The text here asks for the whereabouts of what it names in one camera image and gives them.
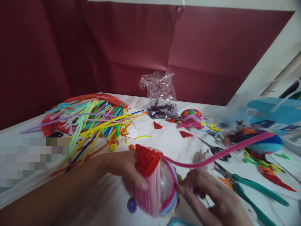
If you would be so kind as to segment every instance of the clear plastic bag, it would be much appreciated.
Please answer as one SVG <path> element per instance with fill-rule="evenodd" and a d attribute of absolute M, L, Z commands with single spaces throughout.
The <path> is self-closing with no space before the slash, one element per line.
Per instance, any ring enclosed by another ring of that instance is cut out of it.
<path fill-rule="evenodd" d="M 150 107 L 147 109 L 153 119 L 175 118 L 178 116 L 176 108 L 177 98 L 172 84 L 174 74 L 164 74 L 155 71 L 151 75 L 142 75 L 139 82 L 140 88 L 147 88 L 147 97 Z"/>

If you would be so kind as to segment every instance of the pliers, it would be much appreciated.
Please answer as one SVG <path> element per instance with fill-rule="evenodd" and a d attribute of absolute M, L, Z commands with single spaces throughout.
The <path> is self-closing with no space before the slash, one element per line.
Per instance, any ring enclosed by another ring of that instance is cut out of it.
<path fill-rule="evenodd" d="M 217 162 L 214 162 L 215 165 L 217 167 L 214 167 L 214 169 L 219 172 L 221 175 L 223 175 L 225 178 L 230 179 L 230 183 L 232 184 L 232 188 L 233 191 L 238 194 L 241 198 L 243 198 L 247 203 L 249 203 L 254 211 L 257 214 L 258 219 L 266 226 L 277 226 L 267 215 L 265 215 L 245 194 L 244 189 L 239 185 L 239 183 L 242 183 L 244 185 L 247 185 L 261 193 L 263 193 L 264 195 L 270 197 L 271 199 L 277 201 L 278 203 L 280 203 L 283 206 L 288 207 L 289 203 L 283 199 L 282 197 L 280 197 L 279 195 L 275 194 L 274 192 L 272 192 L 271 190 L 267 189 L 266 187 L 240 177 L 237 174 L 231 174 L 229 173 L 224 167 L 222 167 L 220 164 L 218 164 Z"/>

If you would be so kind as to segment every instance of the yellow pom pom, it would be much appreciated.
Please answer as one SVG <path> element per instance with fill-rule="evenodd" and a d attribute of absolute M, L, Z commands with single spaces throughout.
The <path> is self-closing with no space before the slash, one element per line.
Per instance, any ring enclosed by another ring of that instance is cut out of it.
<path fill-rule="evenodd" d="M 181 183 L 183 181 L 183 177 L 180 174 L 177 174 L 177 178 L 179 183 Z"/>
<path fill-rule="evenodd" d="M 111 145 L 109 146 L 109 151 L 113 152 L 113 151 L 116 150 L 116 148 L 117 148 L 117 145 L 116 145 L 116 144 L 111 144 Z"/>

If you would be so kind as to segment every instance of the left hand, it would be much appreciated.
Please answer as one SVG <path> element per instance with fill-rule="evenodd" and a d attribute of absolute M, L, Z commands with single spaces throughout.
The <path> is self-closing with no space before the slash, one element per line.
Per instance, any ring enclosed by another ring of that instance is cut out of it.
<path fill-rule="evenodd" d="M 130 181 L 135 187 L 146 191 L 147 183 L 143 176 L 138 173 L 135 168 L 136 150 L 124 152 L 106 153 L 107 156 L 107 170 L 109 173 L 122 176 L 124 180 Z"/>

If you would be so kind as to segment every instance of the red paper backdrop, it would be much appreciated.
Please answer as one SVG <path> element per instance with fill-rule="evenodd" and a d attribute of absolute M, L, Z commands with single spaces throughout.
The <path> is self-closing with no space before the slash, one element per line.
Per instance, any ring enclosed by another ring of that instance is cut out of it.
<path fill-rule="evenodd" d="M 43 3 L 1 4 L 0 129 L 45 113 L 70 97 Z"/>
<path fill-rule="evenodd" d="M 177 98 L 226 105 L 293 15 L 247 10 L 87 2 L 7 1 L 2 8 L 1 128 L 70 95 L 146 96 L 138 83 L 173 72 Z M 22 97 L 18 104 L 14 100 Z"/>

